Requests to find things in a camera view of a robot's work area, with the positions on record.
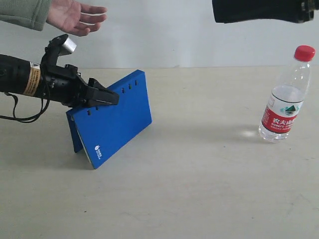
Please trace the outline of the green sleeved forearm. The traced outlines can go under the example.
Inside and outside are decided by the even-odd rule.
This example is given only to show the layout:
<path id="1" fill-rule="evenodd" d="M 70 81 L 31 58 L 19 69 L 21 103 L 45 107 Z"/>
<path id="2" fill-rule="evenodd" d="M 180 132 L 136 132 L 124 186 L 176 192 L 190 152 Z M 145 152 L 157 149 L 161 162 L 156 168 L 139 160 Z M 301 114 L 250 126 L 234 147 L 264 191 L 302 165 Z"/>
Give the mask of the green sleeved forearm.
<path id="1" fill-rule="evenodd" d="M 31 30 L 42 31 L 51 0 L 1 0 L 0 20 Z"/>

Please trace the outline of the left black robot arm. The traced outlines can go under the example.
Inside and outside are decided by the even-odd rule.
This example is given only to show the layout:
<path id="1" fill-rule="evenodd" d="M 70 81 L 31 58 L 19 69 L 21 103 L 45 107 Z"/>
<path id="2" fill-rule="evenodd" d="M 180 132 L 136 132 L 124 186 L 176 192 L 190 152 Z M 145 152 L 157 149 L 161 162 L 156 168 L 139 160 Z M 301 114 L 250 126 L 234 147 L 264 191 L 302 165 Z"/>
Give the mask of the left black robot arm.
<path id="1" fill-rule="evenodd" d="M 51 100 L 69 108 L 113 106 L 120 98 L 94 78 L 85 82 L 76 66 L 37 64 L 8 55 L 0 56 L 0 91 Z"/>

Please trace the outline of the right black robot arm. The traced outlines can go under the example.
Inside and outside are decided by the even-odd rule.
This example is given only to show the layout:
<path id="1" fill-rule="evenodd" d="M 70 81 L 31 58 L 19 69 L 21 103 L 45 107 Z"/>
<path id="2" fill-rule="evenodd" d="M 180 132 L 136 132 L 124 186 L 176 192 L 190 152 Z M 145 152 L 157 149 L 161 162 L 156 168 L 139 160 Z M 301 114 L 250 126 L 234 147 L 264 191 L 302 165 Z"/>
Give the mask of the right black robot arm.
<path id="1" fill-rule="evenodd" d="M 250 20 L 280 20 L 304 23 L 314 19 L 317 0 L 213 0 L 215 22 L 237 23 Z"/>

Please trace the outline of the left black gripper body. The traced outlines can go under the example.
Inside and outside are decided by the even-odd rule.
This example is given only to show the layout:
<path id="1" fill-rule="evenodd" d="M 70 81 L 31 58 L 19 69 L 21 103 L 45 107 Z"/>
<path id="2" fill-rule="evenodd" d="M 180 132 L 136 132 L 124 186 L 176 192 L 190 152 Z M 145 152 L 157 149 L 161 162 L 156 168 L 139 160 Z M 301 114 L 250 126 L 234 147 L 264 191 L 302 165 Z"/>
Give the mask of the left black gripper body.
<path id="1" fill-rule="evenodd" d="M 85 107 L 88 85 L 76 66 L 47 65 L 37 88 L 37 97 L 59 102 L 69 108 Z"/>

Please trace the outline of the person's bare hand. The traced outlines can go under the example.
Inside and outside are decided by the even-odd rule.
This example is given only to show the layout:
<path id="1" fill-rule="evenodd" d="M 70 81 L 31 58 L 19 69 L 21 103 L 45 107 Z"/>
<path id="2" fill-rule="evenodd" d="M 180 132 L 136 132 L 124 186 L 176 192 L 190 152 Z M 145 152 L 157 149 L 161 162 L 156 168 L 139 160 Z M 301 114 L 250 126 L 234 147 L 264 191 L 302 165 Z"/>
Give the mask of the person's bare hand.
<path id="1" fill-rule="evenodd" d="M 107 8 L 76 0 L 52 0 L 46 23 L 64 33 L 83 37 L 100 29 L 107 19 Z"/>

